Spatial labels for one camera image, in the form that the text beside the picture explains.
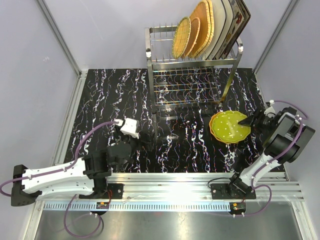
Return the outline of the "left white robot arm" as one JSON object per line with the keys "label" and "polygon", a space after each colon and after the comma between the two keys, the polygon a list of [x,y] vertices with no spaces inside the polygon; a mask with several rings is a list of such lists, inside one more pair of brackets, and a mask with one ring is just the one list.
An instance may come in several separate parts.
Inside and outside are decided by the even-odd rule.
{"label": "left white robot arm", "polygon": [[10,204],[22,207],[51,197],[78,195],[81,199],[103,199],[112,191],[107,178],[123,173],[134,163],[137,151],[152,151],[154,134],[140,131],[138,137],[116,130],[120,141],[76,160],[52,167],[30,169],[23,164],[13,169]]}

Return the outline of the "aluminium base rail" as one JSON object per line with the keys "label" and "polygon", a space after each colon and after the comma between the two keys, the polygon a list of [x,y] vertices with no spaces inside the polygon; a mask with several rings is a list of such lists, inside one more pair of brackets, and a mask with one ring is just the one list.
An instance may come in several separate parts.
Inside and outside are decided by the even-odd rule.
{"label": "aluminium base rail", "polygon": [[[114,173],[109,183],[124,184],[123,199],[128,201],[205,201],[212,198],[208,181],[226,183],[232,173]],[[304,200],[299,183],[289,181],[285,172],[268,172],[259,185],[271,188],[272,201]]]}

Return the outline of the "large orange woven tray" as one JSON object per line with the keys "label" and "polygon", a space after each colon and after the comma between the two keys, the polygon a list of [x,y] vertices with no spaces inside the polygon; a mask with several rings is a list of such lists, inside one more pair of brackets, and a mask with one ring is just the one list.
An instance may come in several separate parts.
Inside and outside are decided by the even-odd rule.
{"label": "large orange woven tray", "polygon": [[195,18],[199,18],[200,28],[196,43],[189,54],[190,58],[196,58],[200,55],[211,35],[210,6],[207,0],[201,0],[193,10],[190,19],[193,20]]}

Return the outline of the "small round orange woven plate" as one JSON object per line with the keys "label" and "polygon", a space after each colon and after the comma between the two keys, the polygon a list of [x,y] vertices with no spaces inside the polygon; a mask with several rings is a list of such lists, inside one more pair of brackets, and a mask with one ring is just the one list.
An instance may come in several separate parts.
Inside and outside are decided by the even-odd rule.
{"label": "small round orange woven plate", "polygon": [[189,36],[189,40],[188,40],[186,49],[183,54],[183,56],[185,58],[191,54],[191,52],[197,42],[198,35],[200,32],[200,26],[201,26],[201,20],[199,17],[195,17],[191,20],[190,36]]}

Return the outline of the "steel two-tier dish rack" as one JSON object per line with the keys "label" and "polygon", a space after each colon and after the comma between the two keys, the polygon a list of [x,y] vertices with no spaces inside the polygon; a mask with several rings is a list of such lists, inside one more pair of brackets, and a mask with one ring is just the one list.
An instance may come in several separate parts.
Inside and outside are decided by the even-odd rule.
{"label": "steel two-tier dish rack", "polygon": [[233,82],[244,46],[240,38],[228,58],[174,58],[171,51],[175,25],[144,29],[151,111],[221,106]]}

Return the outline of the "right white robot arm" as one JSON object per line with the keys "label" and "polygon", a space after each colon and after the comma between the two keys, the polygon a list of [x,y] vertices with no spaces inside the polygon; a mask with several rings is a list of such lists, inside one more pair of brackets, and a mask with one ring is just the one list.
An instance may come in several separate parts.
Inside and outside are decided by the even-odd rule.
{"label": "right white robot arm", "polygon": [[233,199],[254,193],[258,181],[265,174],[284,163],[294,162],[316,132],[303,124],[303,118],[292,107],[285,107],[271,117],[262,110],[256,110],[239,125],[251,127],[259,133],[266,132],[268,137],[262,154],[254,163],[230,178],[226,192]]}

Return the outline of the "cream rectangular tray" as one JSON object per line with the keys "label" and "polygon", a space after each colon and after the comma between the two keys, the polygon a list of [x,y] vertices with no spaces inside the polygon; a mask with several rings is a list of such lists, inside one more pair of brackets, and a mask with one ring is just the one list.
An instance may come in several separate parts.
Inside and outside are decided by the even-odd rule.
{"label": "cream rectangular tray", "polygon": [[214,48],[218,42],[218,39],[222,33],[223,27],[226,22],[226,10],[222,0],[212,0],[213,6],[213,18],[214,18],[214,33],[213,38],[204,52],[206,60],[212,60],[214,57]]}

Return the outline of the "green-rimmed woven bamboo plate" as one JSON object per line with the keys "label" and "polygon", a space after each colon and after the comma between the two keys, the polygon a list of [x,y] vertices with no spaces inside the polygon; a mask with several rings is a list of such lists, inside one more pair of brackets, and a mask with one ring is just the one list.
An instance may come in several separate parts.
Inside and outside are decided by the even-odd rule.
{"label": "green-rimmed woven bamboo plate", "polygon": [[172,55],[175,59],[180,58],[188,45],[191,34],[191,19],[185,16],[178,23],[172,42]]}

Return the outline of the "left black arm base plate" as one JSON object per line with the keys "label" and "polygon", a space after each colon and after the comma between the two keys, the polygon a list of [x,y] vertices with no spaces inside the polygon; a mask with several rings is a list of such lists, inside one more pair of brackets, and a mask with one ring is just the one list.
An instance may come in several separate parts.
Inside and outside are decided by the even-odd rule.
{"label": "left black arm base plate", "polygon": [[124,193],[124,184],[123,183],[109,183],[108,185],[102,185],[99,187],[93,188],[93,193],[90,195],[80,194],[80,199],[116,199],[121,200]]}

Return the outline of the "floral patterned tray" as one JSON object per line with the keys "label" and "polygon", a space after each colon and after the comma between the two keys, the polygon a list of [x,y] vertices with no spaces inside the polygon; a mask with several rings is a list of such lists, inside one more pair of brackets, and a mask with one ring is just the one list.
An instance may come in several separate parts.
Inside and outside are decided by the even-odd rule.
{"label": "floral patterned tray", "polygon": [[251,18],[251,13],[243,0],[230,0],[229,2],[232,9],[233,19],[231,27],[227,32],[222,47],[220,48],[220,53],[218,54],[219,58],[222,59],[227,57]]}

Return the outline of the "orange polka-dot plate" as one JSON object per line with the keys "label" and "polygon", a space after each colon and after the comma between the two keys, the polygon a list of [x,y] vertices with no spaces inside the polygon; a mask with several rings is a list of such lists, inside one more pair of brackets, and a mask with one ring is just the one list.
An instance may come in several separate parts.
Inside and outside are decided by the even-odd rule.
{"label": "orange polka-dot plate", "polygon": [[210,133],[222,143],[236,144],[241,141],[241,136],[229,117],[227,112],[219,112],[212,116],[209,122]]}

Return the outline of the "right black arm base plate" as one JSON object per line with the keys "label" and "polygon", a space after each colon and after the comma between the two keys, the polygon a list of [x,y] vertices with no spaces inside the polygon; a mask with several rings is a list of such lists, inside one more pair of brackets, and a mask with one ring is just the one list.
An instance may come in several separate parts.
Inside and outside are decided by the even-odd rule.
{"label": "right black arm base plate", "polygon": [[228,183],[212,183],[209,186],[213,200],[255,200],[257,198],[256,192],[251,188],[242,190]]}

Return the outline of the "green polka-dot plate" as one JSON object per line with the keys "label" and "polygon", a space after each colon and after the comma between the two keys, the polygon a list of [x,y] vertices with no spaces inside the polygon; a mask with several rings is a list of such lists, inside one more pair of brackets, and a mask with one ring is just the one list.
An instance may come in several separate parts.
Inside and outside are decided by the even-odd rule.
{"label": "green polka-dot plate", "polygon": [[239,111],[218,112],[210,119],[210,133],[222,143],[237,144],[244,141],[251,134],[250,127],[239,124],[240,121],[246,118],[247,116]]}

